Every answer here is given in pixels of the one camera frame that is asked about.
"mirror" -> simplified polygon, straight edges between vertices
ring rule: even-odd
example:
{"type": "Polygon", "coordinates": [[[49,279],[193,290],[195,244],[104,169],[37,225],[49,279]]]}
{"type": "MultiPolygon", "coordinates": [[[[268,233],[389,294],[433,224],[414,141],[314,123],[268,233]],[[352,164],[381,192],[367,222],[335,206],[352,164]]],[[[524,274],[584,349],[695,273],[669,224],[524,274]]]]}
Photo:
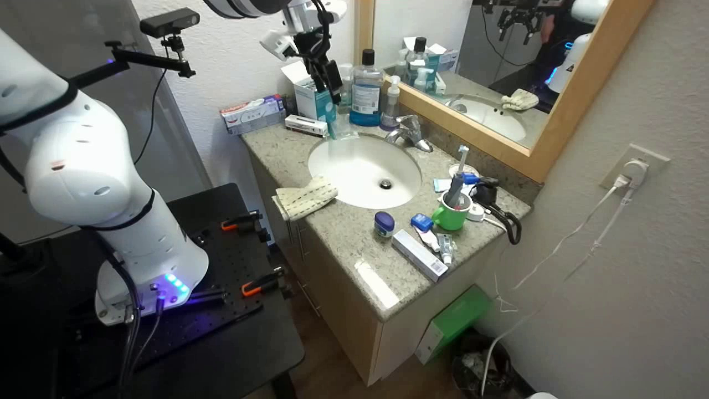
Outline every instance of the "mirror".
{"type": "MultiPolygon", "coordinates": [[[[449,30],[459,29],[459,37],[462,44],[462,33],[468,23],[468,14],[471,13],[470,2],[451,13],[440,14],[442,10],[437,9],[437,14],[432,20],[444,20],[442,26],[429,26],[429,30],[420,30],[420,34],[437,40],[433,29],[442,29],[444,37],[454,37],[449,30]]],[[[412,30],[397,33],[393,29],[404,29],[404,17],[399,20],[391,17],[389,23],[379,23],[379,17],[385,17],[391,9],[393,0],[357,0],[357,52],[366,47],[385,47],[385,41],[379,41],[379,37],[402,37],[412,30]]],[[[521,141],[509,139],[505,135],[499,135],[493,129],[468,118],[461,112],[461,108],[451,108],[438,97],[424,94],[412,85],[400,85],[399,102],[427,118],[432,123],[440,125],[442,131],[457,135],[461,141],[468,141],[483,153],[495,157],[499,162],[511,166],[513,170],[526,175],[533,182],[543,182],[554,166],[556,157],[570,141],[572,133],[581,123],[584,111],[592,105],[594,97],[601,93],[604,80],[612,74],[615,62],[619,59],[622,51],[627,49],[630,34],[648,13],[654,0],[615,0],[606,6],[604,14],[594,29],[594,37],[587,44],[587,51],[583,59],[576,63],[570,82],[564,84],[562,93],[557,94],[556,104],[550,105],[550,112],[540,112],[543,121],[538,123],[535,136],[521,141]]]]}

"white cable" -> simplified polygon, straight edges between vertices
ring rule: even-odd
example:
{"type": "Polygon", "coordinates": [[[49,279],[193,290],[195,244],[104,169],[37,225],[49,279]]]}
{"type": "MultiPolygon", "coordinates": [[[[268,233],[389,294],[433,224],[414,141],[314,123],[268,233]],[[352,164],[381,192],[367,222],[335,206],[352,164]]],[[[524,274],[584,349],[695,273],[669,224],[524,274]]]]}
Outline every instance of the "white cable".
{"type": "MultiPolygon", "coordinates": [[[[608,192],[596,203],[596,207],[587,215],[587,218],[581,224],[584,225],[589,222],[589,216],[601,207],[603,202],[606,202],[606,197],[627,186],[627,180],[622,175],[617,175],[615,184],[608,189],[608,192]]],[[[572,279],[589,258],[592,254],[596,253],[596,247],[603,244],[603,239],[606,237],[606,233],[614,228],[615,218],[619,216],[622,207],[627,206],[627,202],[630,200],[634,191],[627,191],[622,194],[622,202],[617,203],[615,213],[612,215],[612,218],[604,224],[604,228],[601,230],[601,234],[594,239],[594,246],[587,249],[587,254],[567,273],[567,277],[562,279],[562,283],[567,279],[572,279]]],[[[523,318],[519,318],[511,328],[506,328],[505,331],[500,331],[488,348],[488,355],[484,355],[484,366],[483,366],[483,381],[480,381],[480,396],[484,396],[484,388],[488,388],[488,371],[489,371],[489,361],[492,361],[492,353],[495,348],[499,341],[502,341],[505,336],[509,336],[513,329],[519,329],[521,326],[524,326],[532,316],[535,316],[544,306],[547,300],[552,299],[552,294],[556,294],[560,288],[560,283],[556,286],[556,290],[550,290],[550,294],[530,312],[524,315],[523,318]]]]}
{"type": "Polygon", "coordinates": [[[573,230],[570,230],[570,233],[554,246],[554,249],[552,249],[543,261],[538,261],[523,279],[519,279],[511,290],[523,288],[544,263],[550,263],[550,261],[557,254],[557,249],[567,244],[567,239],[573,237],[573,234],[577,234],[577,233],[594,218],[594,215],[601,211],[601,206],[603,206],[615,191],[619,191],[622,186],[627,186],[627,180],[624,180],[622,175],[617,175],[615,182],[614,182],[614,186],[596,202],[596,206],[589,211],[589,215],[587,215],[573,230]]]}

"white sink basin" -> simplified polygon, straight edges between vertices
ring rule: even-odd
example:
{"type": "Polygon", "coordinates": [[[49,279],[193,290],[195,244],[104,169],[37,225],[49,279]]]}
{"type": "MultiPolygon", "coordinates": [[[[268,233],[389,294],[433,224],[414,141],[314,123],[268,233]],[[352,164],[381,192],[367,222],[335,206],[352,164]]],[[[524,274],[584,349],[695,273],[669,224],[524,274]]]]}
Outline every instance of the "white sink basin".
{"type": "Polygon", "coordinates": [[[339,202],[359,207],[393,207],[420,189],[414,157],[379,136],[320,141],[308,157],[308,170],[331,182],[339,202]]]}
{"type": "Polygon", "coordinates": [[[500,115],[492,104],[488,102],[479,102],[471,97],[457,97],[449,102],[449,108],[468,115],[470,119],[476,119],[484,125],[489,125],[492,131],[505,135],[511,141],[521,141],[526,136],[524,125],[511,118],[511,115],[500,115]]]}

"black table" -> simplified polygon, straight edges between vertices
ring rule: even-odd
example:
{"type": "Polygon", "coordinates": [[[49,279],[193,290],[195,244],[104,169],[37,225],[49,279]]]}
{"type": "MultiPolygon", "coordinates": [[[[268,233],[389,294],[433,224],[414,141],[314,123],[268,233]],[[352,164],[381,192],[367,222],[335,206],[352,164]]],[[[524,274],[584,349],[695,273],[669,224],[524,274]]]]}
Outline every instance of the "black table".
{"type": "MultiPolygon", "coordinates": [[[[232,294],[237,294],[238,283],[273,268],[266,258],[266,246],[256,234],[219,230],[221,218],[246,213],[237,186],[228,184],[186,200],[177,200],[171,203],[171,207],[183,233],[198,230],[204,234],[209,254],[209,277],[232,294]]],[[[49,316],[50,324],[61,324],[65,322],[61,312],[69,312],[82,299],[85,300],[85,294],[92,294],[96,261],[83,258],[102,258],[102,254],[96,247],[85,244],[85,233],[73,233],[41,246],[53,253],[60,273],[50,273],[53,277],[44,277],[49,282],[39,282],[37,290],[41,290],[41,286],[47,288],[41,300],[28,303],[28,307],[31,312],[37,312],[39,307],[39,312],[53,315],[49,316]]],[[[304,359],[304,346],[295,329],[288,303],[279,293],[262,296],[258,303],[258,312],[228,324],[205,334],[204,339],[183,346],[172,355],[156,359],[154,363],[143,366],[143,370],[137,370],[125,389],[125,396],[244,396],[270,381],[279,396],[295,396],[288,370],[304,359]]],[[[18,356],[19,361],[13,366],[13,371],[5,375],[9,378],[9,385],[18,382],[19,389],[13,391],[31,391],[31,388],[36,388],[37,391],[41,391],[41,396],[65,395],[65,370],[61,370],[61,349],[50,346],[50,341],[58,341],[54,336],[60,336],[58,329],[60,328],[49,328],[37,334],[21,334],[19,328],[18,336],[9,334],[9,346],[13,346],[15,349],[21,348],[18,356]]],[[[91,370],[100,367],[104,367],[104,363],[96,361],[95,367],[89,366],[83,371],[91,375],[91,370]]],[[[69,382],[82,382],[77,378],[82,371],[69,375],[69,378],[73,378],[69,382]]],[[[115,396],[113,382],[91,391],[91,396],[115,396]]]]}

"black cable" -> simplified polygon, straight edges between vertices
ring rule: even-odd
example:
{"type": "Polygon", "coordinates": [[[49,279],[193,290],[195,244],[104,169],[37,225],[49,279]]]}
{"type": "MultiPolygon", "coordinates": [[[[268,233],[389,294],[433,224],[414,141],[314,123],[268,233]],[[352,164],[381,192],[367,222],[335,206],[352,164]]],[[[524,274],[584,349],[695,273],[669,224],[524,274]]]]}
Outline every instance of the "black cable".
{"type": "Polygon", "coordinates": [[[156,84],[154,84],[154,89],[153,89],[153,99],[151,99],[151,129],[149,129],[149,135],[146,135],[143,143],[142,143],[137,157],[132,160],[134,166],[137,166],[137,162],[142,160],[142,155],[146,153],[146,147],[149,147],[149,143],[151,143],[151,136],[153,136],[153,129],[154,129],[154,99],[156,99],[156,90],[160,90],[160,85],[162,85],[163,73],[166,73],[166,68],[162,68],[160,80],[156,80],[156,84]]]}
{"type": "Polygon", "coordinates": [[[156,300],[154,300],[154,322],[153,322],[153,328],[151,328],[146,341],[142,341],[139,349],[137,349],[134,356],[132,356],[130,375],[132,375],[132,370],[134,370],[142,353],[149,348],[151,339],[154,336],[154,331],[156,331],[156,328],[160,328],[162,309],[163,309],[163,299],[156,299],[156,300]]]}
{"type": "Polygon", "coordinates": [[[13,176],[23,189],[21,172],[13,166],[13,162],[5,155],[1,147],[0,147],[0,166],[7,170],[9,176],[13,176]]]}
{"type": "Polygon", "coordinates": [[[124,279],[127,294],[130,294],[132,324],[125,334],[124,355],[121,355],[121,363],[119,363],[119,371],[116,371],[116,385],[115,385],[115,396],[121,396],[125,381],[130,376],[130,363],[132,363],[134,341],[137,341],[137,331],[139,331],[139,318],[142,318],[139,316],[139,299],[137,299],[137,288],[134,288],[130,273],[124,268],[124,263],[119,258],[115,258],[113,247],[96,233],[92,233],[92,237],[95,237],[96,246],[102,247],[102,253],[105,254],[113,269],[124,279]]]}
{"type": "Polygon", "coordinates": [[[484,40],[488,40],[492,52],[495,52],[495,54],[500,58],[500,62],[505,62],[505,63],[509,63],[509,67],[519,67],[519,68],[530,63],[530,62],[526,62],[526,63],[521,63],[521,62],[506,59],[505,52],[500,52],[500,51],[493,47],[493,41],[489,40],[484,10],[480,10],[480,20],[483,20],[484,40]]]}

